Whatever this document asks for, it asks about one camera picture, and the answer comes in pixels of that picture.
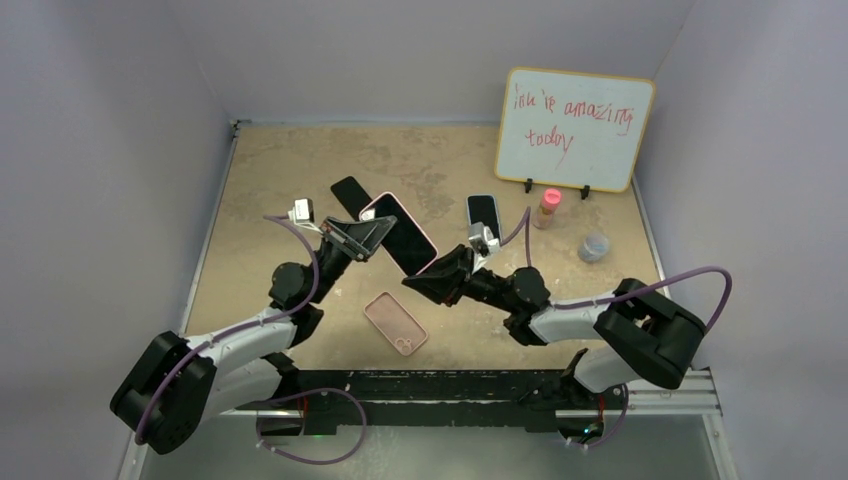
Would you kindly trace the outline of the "black phone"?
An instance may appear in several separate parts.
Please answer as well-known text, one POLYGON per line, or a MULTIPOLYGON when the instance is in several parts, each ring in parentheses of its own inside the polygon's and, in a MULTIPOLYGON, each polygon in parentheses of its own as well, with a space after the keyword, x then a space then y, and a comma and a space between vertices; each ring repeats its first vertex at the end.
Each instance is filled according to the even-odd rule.
POLYGON ((335 182, 330 191, 354 220, 358 220, 360 213, 372 202, 372 197, 353 176, 335 182))

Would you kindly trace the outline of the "pink phone case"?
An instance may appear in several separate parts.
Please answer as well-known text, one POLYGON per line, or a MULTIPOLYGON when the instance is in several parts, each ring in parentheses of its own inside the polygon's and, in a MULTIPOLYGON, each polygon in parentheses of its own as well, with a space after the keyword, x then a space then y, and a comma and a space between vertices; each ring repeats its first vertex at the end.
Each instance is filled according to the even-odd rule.
POLYGON ((389 292, 377 295, 363 308, 363 313, 402 356, 412 355, 429 338, 417 319, 389 292))

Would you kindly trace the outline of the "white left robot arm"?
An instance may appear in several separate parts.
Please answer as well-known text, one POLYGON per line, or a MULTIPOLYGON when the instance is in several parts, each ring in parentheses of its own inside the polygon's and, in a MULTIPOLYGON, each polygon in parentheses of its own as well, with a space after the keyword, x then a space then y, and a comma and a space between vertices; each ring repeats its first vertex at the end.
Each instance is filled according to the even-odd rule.
POLYGON ((158 454, 181 446, 205 420, 250 403, 284 409, 297 399, 297 370, 286 350, 309 339, 324 313, 318 308, 353 262, 366 262, 397 223, 393 215, 321 224, 277 223, 307 246, 303 232, 320 234, 310 262, 280 264, 270 302, 259 313, 215 332, 157 335, 113 394, 110 411, 158 454))

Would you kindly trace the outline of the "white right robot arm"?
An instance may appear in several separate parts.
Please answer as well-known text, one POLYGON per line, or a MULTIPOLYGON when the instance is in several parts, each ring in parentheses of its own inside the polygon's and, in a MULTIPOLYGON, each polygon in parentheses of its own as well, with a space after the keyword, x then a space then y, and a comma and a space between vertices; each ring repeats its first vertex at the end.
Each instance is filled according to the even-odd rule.
POLYGON ((466 246, 402 283, 435 304, 470 298, 506 312, 505 328, 523 346, 604 341, 604 347, 576 355, 565 371, 561 392, 576 407, 632 380, 678 388, 708 332, 695 314, 637 279, 626 278, 595 297, 555 302, 538 269, 522 267, 503 277, 476 268, 466 246))

